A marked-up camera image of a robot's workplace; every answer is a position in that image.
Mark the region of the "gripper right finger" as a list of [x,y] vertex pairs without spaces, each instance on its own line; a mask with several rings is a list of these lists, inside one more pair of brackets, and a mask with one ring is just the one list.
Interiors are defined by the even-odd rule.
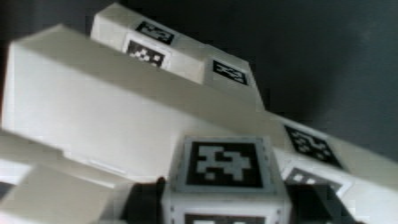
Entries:
[[289,185],[287,193],[292,203],[289,224],[363,224],[328,185]]

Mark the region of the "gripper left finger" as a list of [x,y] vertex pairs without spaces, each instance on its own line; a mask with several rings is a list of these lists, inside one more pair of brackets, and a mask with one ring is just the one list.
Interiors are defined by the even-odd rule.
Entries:
[[120,213],[120,220],[125,224],[163,224],[163,189],[163,177],[150,183],[136,183],[132,185]]

